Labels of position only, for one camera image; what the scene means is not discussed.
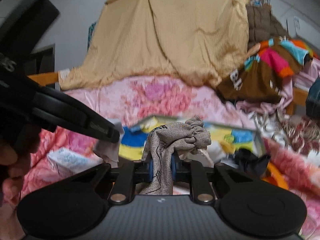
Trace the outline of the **person's left hand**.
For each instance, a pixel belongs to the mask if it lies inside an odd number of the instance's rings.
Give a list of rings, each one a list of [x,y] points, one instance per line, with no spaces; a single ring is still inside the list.
[[[1,165],[8,168],[9,177],[1,184],[4,204],[1,207],[1,239],[22,239],[24,232],[17,220],[15,208],[19,202],[24,176],[30,169],[30,154],[37,151],[38,143],[27,147],[26,154],[17,155],[6,144],[1,144]]]

